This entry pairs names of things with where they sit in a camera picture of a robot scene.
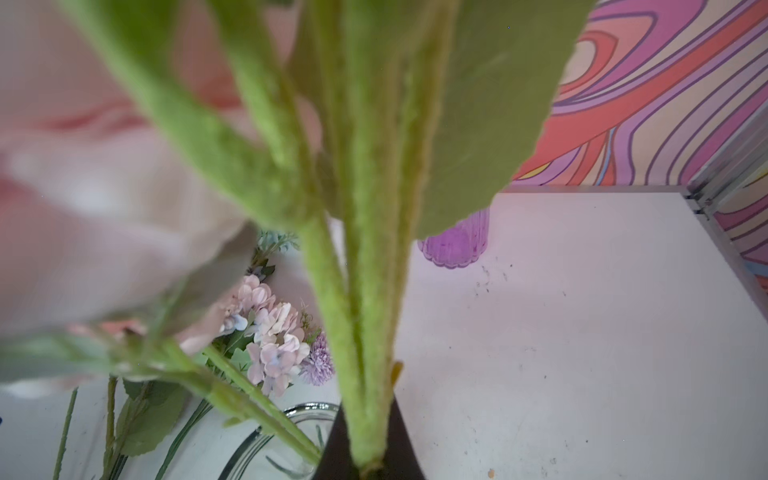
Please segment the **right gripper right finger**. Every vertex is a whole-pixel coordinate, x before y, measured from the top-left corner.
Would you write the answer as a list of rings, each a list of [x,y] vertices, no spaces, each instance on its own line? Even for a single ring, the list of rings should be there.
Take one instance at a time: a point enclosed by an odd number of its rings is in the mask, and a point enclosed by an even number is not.
[[[378,479],[424,480],[399,404],[393,400],[389,415],[387,446]]]

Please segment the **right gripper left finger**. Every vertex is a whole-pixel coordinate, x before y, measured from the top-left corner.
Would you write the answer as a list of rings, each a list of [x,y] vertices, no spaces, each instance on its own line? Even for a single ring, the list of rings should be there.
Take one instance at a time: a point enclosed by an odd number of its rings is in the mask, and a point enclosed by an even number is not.
[[[352,460],[345,411],[342,406],[332,425],[313,480],[358,480],[360,474]]]

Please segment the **clear glass vase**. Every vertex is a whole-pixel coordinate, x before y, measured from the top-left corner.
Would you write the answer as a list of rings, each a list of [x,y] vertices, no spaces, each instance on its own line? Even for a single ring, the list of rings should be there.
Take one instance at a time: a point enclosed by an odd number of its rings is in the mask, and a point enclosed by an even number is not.
[[[321,451],[339,411],[336,404],[308,402],[284,411]],[[235,450],[219,480],[310,480],[316,466],[259,427]]]

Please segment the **pink peony flower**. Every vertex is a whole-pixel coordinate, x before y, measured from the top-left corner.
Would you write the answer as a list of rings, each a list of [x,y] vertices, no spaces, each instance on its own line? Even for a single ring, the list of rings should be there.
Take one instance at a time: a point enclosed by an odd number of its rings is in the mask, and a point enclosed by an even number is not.
[[[245,231],[52,1],[1,5],[1,337],[141,305]]]

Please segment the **orange gerbera flower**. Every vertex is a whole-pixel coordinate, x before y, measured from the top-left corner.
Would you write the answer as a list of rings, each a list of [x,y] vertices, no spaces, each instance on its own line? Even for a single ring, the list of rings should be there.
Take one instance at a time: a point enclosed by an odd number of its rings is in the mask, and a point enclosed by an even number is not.
[[[141,113],[256,221],[296,233],[359,479],[378,479],[412,242],[490,204],[541,135],[590,1],[307,1],[309,69],[260,1],[207,5],[256,150],[170,64],[176,1],[62,9]]]

